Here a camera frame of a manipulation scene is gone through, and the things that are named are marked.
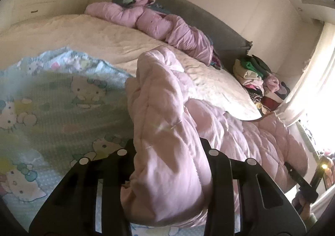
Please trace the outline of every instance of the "hello kitty blanket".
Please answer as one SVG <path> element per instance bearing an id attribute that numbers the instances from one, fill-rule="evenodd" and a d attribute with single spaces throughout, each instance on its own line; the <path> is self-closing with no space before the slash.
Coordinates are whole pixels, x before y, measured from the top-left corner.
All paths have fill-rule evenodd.
<path id="1" fill-rule="evenodd" d="M 163 46 L 141 54 L 136 78 L 126 81 L 137 152 L 135 171 L 121 191 L 130 220 L 161 226 L 204 224 L 212 181 L 199 137 L 229 158 L 256 159 L 284 192 L 296 184 L 284 162 L 302 176 L 307 172 L 302 144 L 275 114 L 259 122 L 241 121 L 207 101 L 189 99 L 192 86 L 175 54 Z M 235 186 L 236 212 L 238 205 Z"/>
<path id="2" fill-rule="evenodd" d="M 0 71 L 0 196 L 24 228 L 77 160 L 133 137 L 129 76 L 68 48 Z"/>

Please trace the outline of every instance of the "pile of clothes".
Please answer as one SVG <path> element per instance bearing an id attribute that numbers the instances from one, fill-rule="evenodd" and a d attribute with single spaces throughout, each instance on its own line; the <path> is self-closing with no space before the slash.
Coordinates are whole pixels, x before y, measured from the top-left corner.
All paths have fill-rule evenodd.
<path id="1" fill-rule="evenodd" d="M 180 16 L 164 13 L 156 0 L 112 0 L 87 6 L 85 14 L 118 25 L 136 28 L 147 35 L 185 52 L 209 66 L 213 44 L 199 29 Z"/>
<path id="2" fill-rule="evenodd" d="M 290 93 L 286 84 L 279 83 L 270 68 L 257 56 L 236 59 L 233 73 L 263 115 L 276 110 Z"/>

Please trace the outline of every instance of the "crumpled bedding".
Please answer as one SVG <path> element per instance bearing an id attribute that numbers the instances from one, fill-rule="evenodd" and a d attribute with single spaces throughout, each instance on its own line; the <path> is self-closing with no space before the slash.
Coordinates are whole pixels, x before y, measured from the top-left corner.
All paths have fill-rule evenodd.
<path id="1" fill-rule="evenodd" d="M 167 46 L 138 30 L 89 15 L 32 19 L 0 32 L 0 69 L 23 57 L 68 46 L 108 61 L 135 76 L 139 55 L 160 45 Z M 168 47 L 195 84 L 190 92 L 192 98 L 210 101 L 242 120 L 260 117 L 248 93 L 231 74 L 207 67 L 182 51 Z"/>
<path id="2" fill-rule="evenodd" d="M 166 41 L 169 45 L 185 51 L 189 56 L 209 66 L 213 56 L 213 46 L 207 36 L 195 27 L 188 26 L 177 15 L 162 15 L 149 8 L 135 4 L 132 8 L 122 8 L 118 4 L 98 2 L 89 4 L 85 14 L 131 28 L 135 26 L 147 35 Z"/>
<path id="3" fill-rule="evenodd" d="M 212 181 L 199 137 L 229 158 L 256 159 L 284 192 L 295 185 L 284 162 L 306 174 L 303 146 L 275 114 L 259 122 L 241 121 L 207 101 L 190 98 L 192 86 L 174 53 L 163 46 L 141 54 L 136 77 L 126 81 L 137 152 L 135 171 L 121 191 L 130 221 L 204 224 Z M 237 186 L 235 209 L 239 211 Z"/>

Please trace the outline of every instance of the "folded clothes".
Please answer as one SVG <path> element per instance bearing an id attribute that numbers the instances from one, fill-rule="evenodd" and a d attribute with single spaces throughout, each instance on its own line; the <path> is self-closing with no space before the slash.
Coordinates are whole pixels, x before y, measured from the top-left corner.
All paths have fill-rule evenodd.
<path id="1" fill-rule="evenodd" d="M 255 89 L 249 89 L 249 88 L 247 88 L 247 87 L 245 87 L 246 88 L 246 90 L 247 90 L 247 92 L 249 93 L 249 92 L 251 92 L 251 93 L 256 93 L 256 94 L 258 94 L 260 97 L 263 97 L 263 92 L 262 92 L 262 90 L 260 90 L 260 89 L 258 89 L 258 88 L 255 88 Z"/>
<path id="2" fill-rule="evenodd" d="M 257 104 L 257 103 L 259 103 L 262 100 L 262 97 L 260 95 L 258 95 L 257 93 L 255 93 L 255 92 L 248 91 L 248 94 L 250 96 L 251 101 L 254 104 Z"/>
<path id="3" fill-rule="evenodd" d="M 245 87 L 248 88 L 248 89 L 254 89 L 254 90 L 256 90 L 255 86 L 252 85 L 252 84 L 245 85 Z"/>
<path id="4" fill-rule="evenodd" d="M 277 103 L 275 100 L 264 96 L 261 100 L 263 106 L 265 106 L 267 109 L 274 111 L 278 108 L 278 106 L 280 106 L 279 103 Z"/>
<path id="5" fill-rule="evenodd" d="M 276 92 L 279 90 L 279 80 L 273 74 L 269 74 L 268 77 L 264 80 L 264 83 L 271 92 Z"/>
<path id="6" fill-rule="evenodd" d="M 263 80 L 262 79 L 244 79 L 243 77 L 239 76 L 235 69 L 233 68 L 233 73 L 235 78 L 238 82 L 240 82 L 241 85 L 253 85 L 255 88 L 258 88 L 262 91 L 262 95 L 264 94 L 264 88 L 263 88 Z"/>
<path id="7" fill-rule="evenodd" d="M 235 64 L 233 67 L 235 69 L 235 72 L 244 79 L 261 79 L 261 77 L 259 77 L 258 73 L 256 73 L 255 71 L 248 70 L 242 67 L 241 62 L 238 59 L 235 59 Z"/>
<path id="8" fill-rule="evenodd" d="M 241 58 L 240 63 L 241 63 L 241 66 L 244 69 L 247 69 L 247 70 L 250 70 L 250 71 L 253 71 L 253 72 L 257 73 L 257 75 L 260 76 L 261 78 L 263 77 L 262 72 L 258 71 L 250 61 L 247 61 L 246 59 Z"/>
<path id="9" fill-rule="evenodd" d="M 258 64 L 258 62 L 254 57 L 245 56 L 244 59 L 246 61 L 249 61 L 252 64 L 252 66 L 257 70 L 257 72 L 260 72 L 262 74 L 263 78 L 268 77 L 269 73 Z"/>

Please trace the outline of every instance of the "light blue blanket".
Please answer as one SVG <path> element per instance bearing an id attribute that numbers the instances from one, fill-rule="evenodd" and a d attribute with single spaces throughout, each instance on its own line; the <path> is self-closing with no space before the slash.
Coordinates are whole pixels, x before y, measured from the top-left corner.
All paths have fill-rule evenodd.
<path id="1" fill-rule="evenodd" d="M 107 157 L 133 137 L 129 76 L 66 47 L 0 71 L 0 196 L 25 229 L 76 161 Z M 204 227 L 132 230 L 138 236 L 183 236 L 203 235 Z"/>

